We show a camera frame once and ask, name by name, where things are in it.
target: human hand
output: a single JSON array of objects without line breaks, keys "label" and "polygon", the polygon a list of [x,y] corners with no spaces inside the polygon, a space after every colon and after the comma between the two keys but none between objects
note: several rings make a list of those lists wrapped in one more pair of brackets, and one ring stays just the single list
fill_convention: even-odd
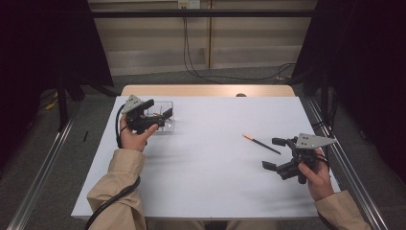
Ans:
[{"label": "human hand", "polygon": [[123,114],[120,119],[120,138],[122,140],[123,149],[144,151],[144,147],[147,144],[147,139],[155,132],[158,125],[153,125],[142,134],[133,133],[132,130],[127,127],[126,114]]},{"label": "human hand", "polygon": [[[316,154],[323,155],[322,149],[315,149]],[[306,164],[299,163],[299,170],[307,177],[307,186],[314,201],[334,194],[332,190],[328,166],[323,161],[317,161],[316,167],[311,170]]]}]

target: black curtain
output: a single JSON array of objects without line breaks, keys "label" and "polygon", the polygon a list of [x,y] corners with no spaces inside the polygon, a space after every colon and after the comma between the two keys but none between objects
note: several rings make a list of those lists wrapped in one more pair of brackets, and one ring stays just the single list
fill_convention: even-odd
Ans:
[{"label": "black curtain", "polygon": [[71,85],[81,76],[113,85],[102,43],[86,0],[0,3],[0,168],[33,120],[39,95],[56,88],[63,71]]},{"label": "black curtain", "polygon": [[292,75],[313,95],[327,73],[339,100],[403,181],[405,9],[403,0],[319,0],[316,10],[336,13],[311,20]]}]

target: beige jacket sleeve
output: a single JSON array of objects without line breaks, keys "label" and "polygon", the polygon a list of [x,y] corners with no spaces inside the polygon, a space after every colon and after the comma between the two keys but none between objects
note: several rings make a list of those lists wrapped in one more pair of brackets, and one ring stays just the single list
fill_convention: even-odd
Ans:
[{"label": "beige jacket sleeve", "polygon": [[320,215],[337,229],[371,229],[363,220],[361,213],[348,191],[316,201],[315,206]]},{"label": "beige jacket sleeve", "polygon": [[[117,149],[103,176],[87,195],[87,200],[96,211],[106,200],[118,194],[123,188],[134,184],[143,170],[146,156],[139,151]],[[146,230],[141,199],[138,190],[119,199],[96,218],[90,229],[136,229]]]}]

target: pencil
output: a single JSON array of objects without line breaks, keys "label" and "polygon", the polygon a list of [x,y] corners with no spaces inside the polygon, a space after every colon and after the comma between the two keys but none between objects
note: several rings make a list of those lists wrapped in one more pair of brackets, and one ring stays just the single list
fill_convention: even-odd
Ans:
[{"label": "pencil", "polygon": [[265,147],[265,148],[267,148],[267,149],[269,149],[269,150],[274,151],[274,152],[277,153],[277,154],[281,154],[278,150],[275,150],[275,149],[272,149],[272,148],[268,147],[267,145],[265,145],[265,144],[263,144],[262,142],[260,142],[260,141],[258,141],[258,140],[256,140],[256,139],[252,138],[251,136],[249,136],[249,135],[247,135],[247,134],[242,134],[242,136],[244,136],[245,138],[247,138],[247,139],[250,140],[250,141],[253,141],[253,142],[259,144],[259,145],[262,146],[262,147]]}]

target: black cable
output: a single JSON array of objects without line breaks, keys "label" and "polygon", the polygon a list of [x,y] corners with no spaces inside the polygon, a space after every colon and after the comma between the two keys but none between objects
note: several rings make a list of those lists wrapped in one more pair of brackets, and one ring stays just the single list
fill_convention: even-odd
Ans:
[{"label": "black cable", "polygon": [[125,126],[125,127],[122,128],[122,130],[120,130],[120,136],[122,136],[123,130],[126,129],[127,127],[128,127],[128,126]]},{"label": "black cable", "polygon": [[326,159],[320,159],[320,158],[316,158],[316,160],[318,160],[318,161],[322,161],[322,162],[325,162],[326,163],[326,165],[328,166],[328,168],[329,168],[329,163],[328,163],[328,161],[326,160]]},{"label": "black cable", "polygon": [[129,194],[131,194],[132,192],[134,192],[134,190],[138,187],[138,185],[141,182],[141,177],[138,176],[137,180],[134,182],[134,184],[127,186],[125,188],[123,188],[117,195],[114,195],[113,197],[111,197],[110,199],[108,199],[107,201],[105,201],[105,203],[100,206],[92,215],[92,217],[90,217],[89,220],[87,220],[86,226],[84,227],[85,230],[89,229],[90,226],[92,225],[92,223],[96,220],[96,218],[99,216],[99,214],[104,211],[107,207],[109,207],[110,205],[112,205],[114,202],[116,202],[117,200],[119,200],[120,198],[127,196]]},{"label": "black cable", "polygon": [[[205,78],[203,78],[202,76],[200,76],[200,75],[196,72],[196,70],[195,70],[194,67],[193,67],[192,57],[191,57],[191,51],[190,51],[190,48],[189,48],[188,20],[186,19],[186,17],[183,17],[183,28],[184,28],[183,62],[185,63],[186,70],[187,70],[191,75],[196,76],[196,77],[198,77],[198,78],[200,78],[200,79],[202,79],[202,80],[210,81],[210,82],[213,82],[213,83],[222,84],[221,82],[218,82],[218,81],[215,81],[215,80],[208,80],[208,79],[205,79]],[[190,63],[190,65],[191,65],[191,68],[192,68],[193,72],[188,68],[188,64],[187,64],[187,62],[186,62],[186,49],[188,49],[189,63]]]},{"label": "black cable", "polygon": [[120,116],[120,112],[123,110],[125,104],[123,104],[120,108],[119,111],[117,112],[117,116],[116,116],[116,141],[117,141],[117,146],[119,147],[119,149],[121,149],[123,147],[122,145],[122,140],[120,137],[120,134],[122,133],[122,130],[119,132],[119,116]]},{"label": "black cable", "polygon": [[287,66],[290,67],[291,65],[296,65],[296,63],[285,63],[285,64],[280,65],[280,67],[278,68],[277,81],[276,81],[274,84],[277,84],[277,83],[281,80],[281,68],[282,68],[284,65],[287,65]]},{"label": "black cable", "polygon": [[[243,81],[261,81],[261,80],[267,80],[267,79],[272,79],[275,78],[276,76],[279,76],[283,71],[285,71],[286,69],[288,69],[291,65],[296,64],[296,63],[286,63],[283,64],[279,67],[279,71],[278,73],[271,75],[271,76],[267,76],[267,77],[263,77],[263,78],[259,78],[259,79],[247,79],[247,78],[238,78],[238,77],[231,77],[231,76],[219,76],[219,75],[208,75],[208,76],[201,76],[197,73],[197,71],[194,69],[193,63],[192,63],[192,58],[191,58],[191,52],[190,52],[190,47],[189,47],[189,37],[188,37],[188,20],[186,17],[183,17],[183,24],[184,24],[184,49],[183,49],[183,60],[185,63],[185,67],[187,69],[187,71],[196,77],[199,77],[200,79],[206,80],[206,81],[211,81],[214,83],[218,83],[218,84],[222,84],[221,82],[215,81],[215,80],[209,80],[206,78],[220,78],[220,79],[233,79],[233,80],[243,80]],[[187,62],[186,62],[186,50],[188,51],[188,56],[189,56],[189,63],[191,65],[192,71],[189,69]]]}]

